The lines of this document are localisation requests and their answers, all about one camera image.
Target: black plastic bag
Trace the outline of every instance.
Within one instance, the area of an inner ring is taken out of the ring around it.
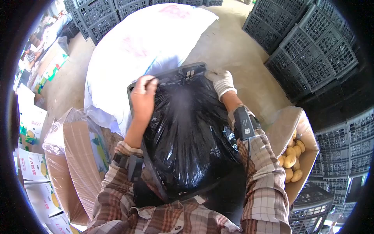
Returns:
[[[208,186],[238,165],[227,111],[212,83],[203,73],[183,77],[159,84],[144,134],[166,189],[175,192]]]

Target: shirt sleeve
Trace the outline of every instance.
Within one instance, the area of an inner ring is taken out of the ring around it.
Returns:
[[[248,114],[254,116],[244,107]],[[232,129],[235,123],[234,111],[230,111],[228,117]],[[244,210],[240,220],[244,233],[292,233],[288,224],[288,197],[284,191],[286,172],[279,166],[265,132],[261,128],[255,129],[255,137],[250,143],[250,156],[248,140],[242,142],[238,139],[237,146],[241,162],[248,170]]]
[[[143,154],[142,150],[133,149],[124,141],[117,144],[115,152],[121,152],[126,156]],[[130,208],[135,206],[134,184],[127,179],[127,169],[118,167],[114,161],[110,164],[101,185],[102,189],[96,197],[92,212],[93,220],[85,233],[96,233],[97,227],[112,220],[127,221]]]

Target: yellow fruit print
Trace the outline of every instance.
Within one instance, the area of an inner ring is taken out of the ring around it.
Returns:
[[[104,174],[104,172],[103,171],[101,171],[101,172],[99,172],[99,175],[100,175],[100,179],[104,179],[104,176],[105,176],[105,174]]]
[[[47,168],[46,168],[45,163],[43,163],[43,162],[40,164],[40,172],[41,172],[42,175],[44,175],[44,176],[47,175]]]
[[[70,224],[69,224],[69,226],[70,226],[71,232],[72,232],[73,234],[79,234],[79,231],[76,230],[75,227],[71,226]]]
[[[58,204],[56,195],[53,193],[51,194],[51,197],[52,197],[53,205],[55,205],[55,207],[60,207],[60,204]]]
[[[27,135],[28,135],[30,138],[34,138],[34,133],[33,133],[31,130],[28,130],[28,131],[27,131]]]

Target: white work glove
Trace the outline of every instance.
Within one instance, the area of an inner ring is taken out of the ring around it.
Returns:
[[[213,82],[215,91],[218,94],[218,100],[221,101],[221,97],[228,91],[237,90],[234,88],[233,77],[227,70],[216,69],[213,71],[206,71],[205,77]]]

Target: person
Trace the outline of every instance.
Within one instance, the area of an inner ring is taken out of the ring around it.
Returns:
[[[226,106],[232,127],[233,111],[244,105],[236,95],[231,73],[207,72],[205,76],[213,82],[219,100]],[[131,93],[133,120],[124,140],[115,149],[123,157],[142,156],[141,141],[153,114],[157,83],[153,76],[140,77]],[[250,143],[250,157],[248,141],[237,140],[241,163],[248,171],[241,228],[199,204],[195,198],[159,207],[135,207],[133,183],[127,180],[126,166],[113,161],[96,198],[93,219],[84,233],[292,233],[284,191],[285,171],[279,166],[264,131],[257,128],[255,134]]]
[[[34,52],[31,50],[31,43],[30,41],[28,41],[25,45],[25,58],[24,58],[24,61],[27,62],[27,64],[25,64],[26,66],[26,70],[28,72],[31,71],[31,69],[33,68],[33,66],[35,65],[35,62],[38,60],[38,58],[40,57],[40,55],[42,54],[43,51],[37,51],[37,52]]]

